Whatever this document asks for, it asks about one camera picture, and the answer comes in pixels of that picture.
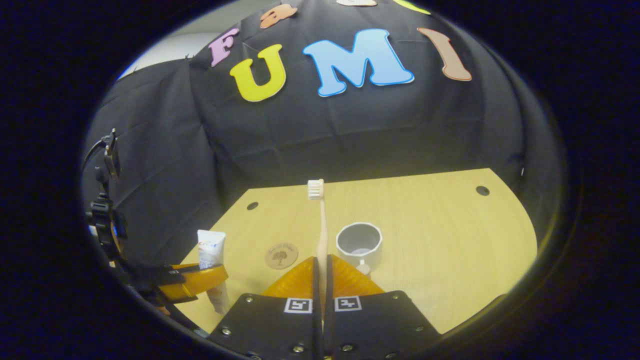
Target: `toothbrush handle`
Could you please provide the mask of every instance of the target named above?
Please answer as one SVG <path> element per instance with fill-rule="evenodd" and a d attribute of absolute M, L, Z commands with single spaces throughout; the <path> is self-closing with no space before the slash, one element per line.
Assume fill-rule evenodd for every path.
<path fill-rule="evenodd" d="M 316 249 L 319 270 L 320 307 L 324 319 L 324 307 L 326 298 L 326 257 L 329 246 L 328 232 L 326 228 L 326 214 L 324 213 L 324 199 L 320 199 L 320 239 Z"/>

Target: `foam letter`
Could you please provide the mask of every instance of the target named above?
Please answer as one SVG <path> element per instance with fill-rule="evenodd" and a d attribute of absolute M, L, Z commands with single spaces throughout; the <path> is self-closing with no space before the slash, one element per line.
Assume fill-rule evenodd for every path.
<path fill-rule="evenodd" d="M 344 75 L 355 87 L 364 84 L 367 62 L 373 68 L 369 81 L 375 85 L 405 84 L 413 81 L 413 74 L 406 70 L 387 39 L 384 29 L 359 31 L 353 41 L 353 50 L 346 51 L 329 40 L 320 40 L 302 50 L 316 62 L 322 97 L 344 92 L 347 85 L 335 76 L 335 70 Z"/>
<path fill-rule="evenodd" d="M 219 62 L 229 56 L 229 51 L 226 48 L 234 45 L 233 36 L 238 34 L 238 32 L 239 30 L 237 28 L 233 28 L 209 44 L 212 59 L 211 67 L 216 66 Z"/>
<path fill-rule="evenodd" d="M 282 4 L 274 7 L 260 17 L 260 28 L 266 29 L 276 22 L 286 19 L 295 14 L 298 8 L 292 8 L 289 4 Z"/>
<path fill-rule="evenodd" d="M 274 96 L 284 86 L 287 74 L 278 54 L 280 49 L 282 49 L 282 45 L 275 44 L 264 48 L 258 53 L 258 58 L 264 59 L 271 74 L 271 79 L 264 85 L 258 86 L 255 84 L 251 72 L 251 64 L 253 63 L 251 59 L 240 61 L 231 69 L 229 74 L 236 79 L 238 91 L 240 91 L 240 95 L 245 100 L 251 102 L 262 101 Z"/>
<path fill-rule="evenodd" d="M 442 72 L 445 76 L 459 81 L 471 80 L 471 73 L 462 65 L 462 61 L 460 61 L 458 54 L 451 46 L 449 38 L 446 35 L 427 28 L 418 28 L 418 31 L 428 37 L 436 49 L 438 49 L 442 62 L 444 62 Z"/>
<path fill-rule="evenodd" d="M 398 5 L 404 6 L 407 9 L 413 10 L 415 12 L 419 12 L 419 13 L 424 13 L 427 15 L 431 15 L 430 12 L 428 12 L 425 9 L 421 9 L 418 6 L 415 6 L 414 4 L 411 4 L 410 2 L 408 2 L 407 0 L 394 0 Z"/>
<path fill-rule="evenodd" d="M 335 0 L 336 3 L 344 6 L 376 6 L 374 0 Z"/>

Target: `toothpaste tube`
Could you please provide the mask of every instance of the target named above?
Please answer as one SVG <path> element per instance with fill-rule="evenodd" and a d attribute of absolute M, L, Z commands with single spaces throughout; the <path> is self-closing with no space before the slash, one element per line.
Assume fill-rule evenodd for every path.
<path fill-rule="evenodd" d="M 198 257 L 200 269 L 223 264 L 223 251 L 227 234 L 219 231 L 198 230 Z M 225 315 L 229 310 L 229 296 L 225 282 L 207 290 L 209 301 L 217 313 Z"/>

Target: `wooden table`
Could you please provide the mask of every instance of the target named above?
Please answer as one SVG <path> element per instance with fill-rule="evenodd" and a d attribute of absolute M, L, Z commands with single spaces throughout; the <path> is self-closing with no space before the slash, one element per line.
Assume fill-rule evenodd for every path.
<path fill-rule="evenodd" d="M 489 189 L 480 195 L 478 186 Z M 490 169 L 326 183 L 329 253 L 345 225 L 370 222 L 383 235 L 381 263 L 371 279 L 385 291 L 402 290 L 435 329 L 444 333 L 508 292 L 533 263 L 536 236 L 525 209 Z M 258 202 L 253 210 L 247 205 Z M 247 190 L 212 231 L 227 234 L 225 268 L 231 303 L 261 293 L 293 266 L 315 256 L 319 202 L 307 186 Z M 289 268 L 264 260 L 276 243 L 299 255 Z M 197 263 L 197 246 L 183 263 Z M 222 315 L 206 294 L 177 307 L 211 332 Z"/>

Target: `black cloth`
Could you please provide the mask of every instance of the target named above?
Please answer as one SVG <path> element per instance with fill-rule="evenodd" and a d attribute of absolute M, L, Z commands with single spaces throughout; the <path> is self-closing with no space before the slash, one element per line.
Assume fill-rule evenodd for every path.
<path fill-rule="evenodd" d="M 191 59 L 130 74 L 107 94 L 86 148 L 118 130 L 122 180 L 113 199 L 129 223 L 127 256 L 179 263 L 196 230 L 210 228 L 248 188 L 473 168 L 491 168 L 523 202 L 538 241 L 544 237 L 562 192 L 563 150 L 548 112 L 506 62 L 437 14 L 392 0 L 373 7 L 335 0 L 273 6 L 280 3 L 298 8 L 296 15 L 268 29 L 259 28 L 259 17 L 272 6 L 242 20 L 217 66 L 204 47 Z M 445 77 L 436 47 L 418 27 L 447 35 L 473 79 Z M 351 50 L 355 34 L 369 28 L 390 33 L 415 80 L 376 86 L 367 66 L 363 87 L 347 81 L 344 93 L 320 97 L 315 63 L 302 49 L 331 40 Z M 273 44 L 282 44 L 285 85 L 248 102 L 229 71 L 251 58 L 256 83 L 268 82 L 257 53 Z M 96 184 L 86 171 L 87 204 Z"/>

